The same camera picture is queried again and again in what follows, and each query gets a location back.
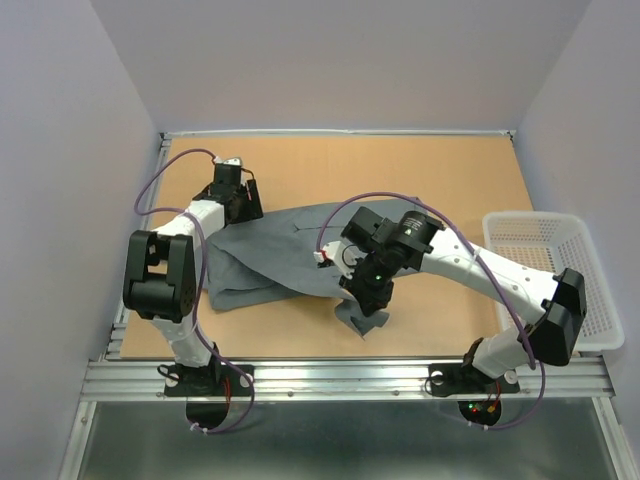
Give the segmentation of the grey long sleeve shirt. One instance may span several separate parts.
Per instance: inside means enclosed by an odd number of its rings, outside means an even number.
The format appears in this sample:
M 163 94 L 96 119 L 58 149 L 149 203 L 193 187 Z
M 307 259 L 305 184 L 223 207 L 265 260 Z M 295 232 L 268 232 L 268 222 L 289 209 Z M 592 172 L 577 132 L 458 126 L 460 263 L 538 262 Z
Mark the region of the grey long sleeve shirt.
M 302 295 L 334 298 L 334 315 L 360 336 L 383 327 L 384 311 L 370 317 L 339 286 L 335 267 L 320 268 L 313 257 L 319 230 L 334 203 L 269 212 L 230 225 L 207 239 L 209 302 L 219 312 Z

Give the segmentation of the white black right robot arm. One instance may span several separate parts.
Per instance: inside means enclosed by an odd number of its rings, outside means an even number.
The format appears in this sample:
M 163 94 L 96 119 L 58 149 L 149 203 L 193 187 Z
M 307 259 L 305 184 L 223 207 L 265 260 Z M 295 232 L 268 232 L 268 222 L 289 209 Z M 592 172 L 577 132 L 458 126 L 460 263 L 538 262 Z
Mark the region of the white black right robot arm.
M 567 365 L 587 313 L 580 272 L 518 264 L 462 240 L 420 211 L 394 222 L 361 207 L 324 255 L 366 317 L 387 307 L 401 270 L 441 276 L 501 303 L 514 315 L 513 327 L 475 341 L 455 374 L 472 390 L 525 364 Z

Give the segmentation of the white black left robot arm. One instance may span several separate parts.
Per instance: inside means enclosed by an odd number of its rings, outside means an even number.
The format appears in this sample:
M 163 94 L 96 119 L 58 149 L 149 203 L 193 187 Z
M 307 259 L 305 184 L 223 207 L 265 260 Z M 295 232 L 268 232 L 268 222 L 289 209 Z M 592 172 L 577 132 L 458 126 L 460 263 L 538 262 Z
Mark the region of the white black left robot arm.
M 148 320 L 171 348 L 174 364 L 159 369 L 172 389 L 215 392 L 223 371 L 218 349 L 198 326 L 197 308 L 204 288 L 206 239 L 228 225 L 263 216 L 254 179 L 212 183 L 185 209 L 158 208 L 175 217 L 154 230 L 131 234 L 123 284 L 124 306 Z

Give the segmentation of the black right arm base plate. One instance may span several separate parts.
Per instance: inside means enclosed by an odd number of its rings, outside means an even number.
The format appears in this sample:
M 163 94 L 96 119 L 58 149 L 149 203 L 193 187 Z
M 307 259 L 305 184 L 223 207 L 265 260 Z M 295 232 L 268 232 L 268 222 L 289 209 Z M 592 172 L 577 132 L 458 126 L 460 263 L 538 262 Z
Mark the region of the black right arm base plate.
M 451 395 L 518 393 L 520 385 L 518 382 L 509 383 L 504 377 L 490 379 L 460 363 L 447 362 L 428 367 L 425 390 L 434 397 L 445 398 Z

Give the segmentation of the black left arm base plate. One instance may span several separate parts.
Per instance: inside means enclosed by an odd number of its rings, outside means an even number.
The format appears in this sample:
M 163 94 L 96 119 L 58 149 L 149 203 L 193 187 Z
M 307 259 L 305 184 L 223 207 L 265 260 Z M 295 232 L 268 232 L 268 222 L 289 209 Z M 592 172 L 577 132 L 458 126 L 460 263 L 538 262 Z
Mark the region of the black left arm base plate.
M 164 379 L 166 397 L 249 398 L 251 396 L 247 379 L 228 365 L 187 367 L 180 364 L 160 364 L 156 371 Z

